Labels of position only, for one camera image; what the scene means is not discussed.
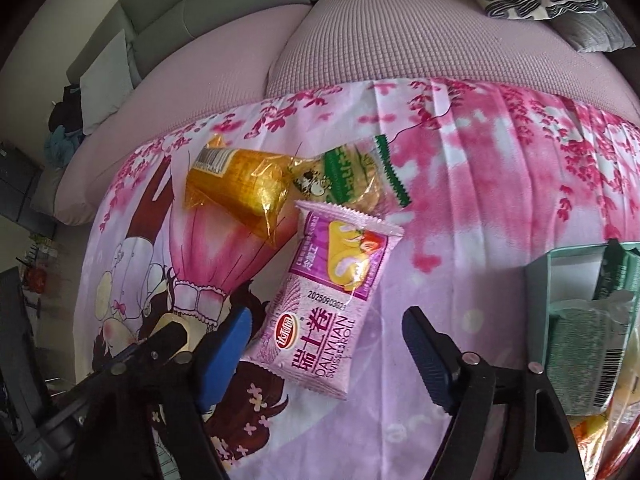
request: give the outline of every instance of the clothing pile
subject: clothing pile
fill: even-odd
[[[80,87],[65,87],[62,101],[56,103],[49,116],[50,136],[44,142],[47,163],[54,168],[66,168],[84,140]]]

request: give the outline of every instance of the metal screw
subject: metal screw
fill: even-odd
[[[465,352],[462,354],[462,360],[468,365],[475,366],[480,363],[480,356],[473,352]]]
[[[528,368],[530,372],[536,375],[540,375],[542,372],[545,371],[545,368],[543,367],[543,365],[535,361],[530,362]]]
[[[176,357],[174,357],[174,361],[179,365],[185,365],[191,361],[192,357],[193,354],[191,352],[180,352]]]
[[[124,363],[116,363],[111,367],[111,375],[122,375],[127,371],[127,365]]]

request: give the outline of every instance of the barcode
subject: barcode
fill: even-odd
[[[616,384],[618,372],[620,371],[623,353],[623,349],[615,348],[607,350],[607,353],[605,354],[600,384],[598,385],[596,396],[593,399],[593,405],[596,408],[603,407],[609,400],[613,391],[613,386]]]
[[[229,148],[205,148],[200,152],[193,167],[215,176],[222,176],[235,152],[236,150]]]

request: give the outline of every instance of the pink sofa cover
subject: pink sofa cover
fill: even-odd
[[[604,54],[543,22],[496,20],[475,0],[320,0],[274,66],[267,96],[367,79],[449,76],[587,102],[640,124],[640,102]]]
[[[165,59],[82,143],[58,187],[56,218],[90,222],[113,175],[140,144],[197,117],[263,99],[271,65],[309,9],[290,5],[244,16]]]

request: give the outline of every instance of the purple snack wrapper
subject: purple snack wrapper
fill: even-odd
[[[242,360],[346,399],[370,300],[404,231],[334,204],[296,205],[302,241]]]

